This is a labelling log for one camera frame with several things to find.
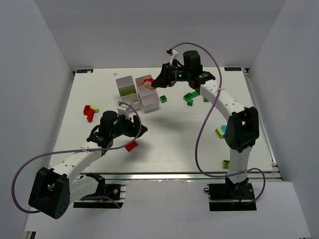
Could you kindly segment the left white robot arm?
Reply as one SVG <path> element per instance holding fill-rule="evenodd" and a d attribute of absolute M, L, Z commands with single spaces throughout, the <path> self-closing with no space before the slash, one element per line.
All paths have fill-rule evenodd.
<path fill-rule="evenodd" d="M 58 219 L 74 201 L 112 201 L 112 190 L 107 189 L 104 177 L 96 173 L 79 175 L 111 149 L 114 139 L 122 135 L 139 138 L 147 131 L 137 115 L 131 118 L 105 111 L 79 151 L 50 169 L 38 170 L 28 204 Z"/>

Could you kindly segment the red flower lego piece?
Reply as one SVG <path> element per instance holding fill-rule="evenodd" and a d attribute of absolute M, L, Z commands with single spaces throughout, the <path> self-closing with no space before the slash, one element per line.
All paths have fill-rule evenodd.
<path fill-rule="evenodd" d="M 144 80 L 143 85 L 144 85 L 146 88 L 148 88 L 148 89 L 150 89 L 150 90 L 153 90 L 153 89 L 154 89 L 154 87 L 152 86 L 152 83 L 153 83 L 153 82 L 154 82 L 154 79 L 153 79 L 153 78 L 147 78 L 147 79 Z"/>

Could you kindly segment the pale lime lego brick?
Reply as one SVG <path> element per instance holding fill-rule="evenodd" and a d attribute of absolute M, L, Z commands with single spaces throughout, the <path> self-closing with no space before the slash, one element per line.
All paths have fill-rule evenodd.
<path fill-rule="evenodd" d="M 98 113 L 100 110 L 97 106 L 95 105 L 91 105 L 90 108 L 95 112 L 95 113 Z"/>

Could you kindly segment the lime square lego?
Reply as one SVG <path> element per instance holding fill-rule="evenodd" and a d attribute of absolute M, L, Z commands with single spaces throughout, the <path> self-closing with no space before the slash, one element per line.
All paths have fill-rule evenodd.
<path fill-rule="evenodd" d="M 217 133 L 217 135 L 219 136 L 219 138 L 223 138 L 225 133 L 221 128 L 216 128 L 215 132 Z"/>
<path fill-rule="evenodd" d="M 223 169 L 228 169 L 230 165 L 230 161 L 229 160 L 223 160 L 222 161 L 222 168 Z"/>

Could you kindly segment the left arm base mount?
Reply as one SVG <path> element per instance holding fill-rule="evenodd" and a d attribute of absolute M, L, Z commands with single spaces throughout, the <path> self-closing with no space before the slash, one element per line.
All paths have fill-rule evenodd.
<path fill-rule="evenodd" d="M 70 190 L 73 207 L 82 209 L 120 209 L 126 196 L 125 184 L 107 180 L 95 173 L 76 178 Z"/>

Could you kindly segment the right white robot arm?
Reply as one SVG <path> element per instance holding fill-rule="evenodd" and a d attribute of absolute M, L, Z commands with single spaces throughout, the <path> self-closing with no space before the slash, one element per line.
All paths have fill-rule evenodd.
<path fill-rule="evenodd" d="M 188 85 L 212 103 L 227 121 L 224 139 L 230 148 L 230 164 L 225 183 L 234 192 L 248 184 L 248 159 L 259 137 L 259 116 L 255 107 L 245 107 L 221 87 L 221 80 L 203 70 L 200 55 L 195 50 L 183 53 L 183 63 L 176 60 L 177 52 L 168 49 L 170 62 L 162 65 L 152 87 L 172 87 L 176 82 Z"/>

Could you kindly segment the red curved lego brick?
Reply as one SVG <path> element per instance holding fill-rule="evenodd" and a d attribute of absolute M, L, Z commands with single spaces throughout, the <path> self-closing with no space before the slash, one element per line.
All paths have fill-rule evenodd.
<path fill-rule="evenodd" d="M 136 148 L 138 146 L 138 143 L 133 141 L 132 143 L 128 144 L 125 146 L 125 149 L 127 152 L 132 151 L 134 148 Z"/>

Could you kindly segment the lime long lego brick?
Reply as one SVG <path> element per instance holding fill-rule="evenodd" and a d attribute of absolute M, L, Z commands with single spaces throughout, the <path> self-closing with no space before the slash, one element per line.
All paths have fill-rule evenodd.
<path fill-rule="evenodd" d="M 123 98 L 123 97 L 130 96 L 133 94 L 134 94 L 134 92 L 132 90 L 127 90 L 127 91 L 121 92 L 120 96 Z"/>

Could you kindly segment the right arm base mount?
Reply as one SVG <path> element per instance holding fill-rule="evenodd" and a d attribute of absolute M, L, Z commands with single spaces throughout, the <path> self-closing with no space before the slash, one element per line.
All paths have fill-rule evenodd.
<path fill-rule="evenodd" d="M 208 194 L 209 209 L 211 212 L 256 211 L 256 202 L 252 184 L 249 183 L 235 194 L 226 184 L 208 184 L 203 189 Z"/>

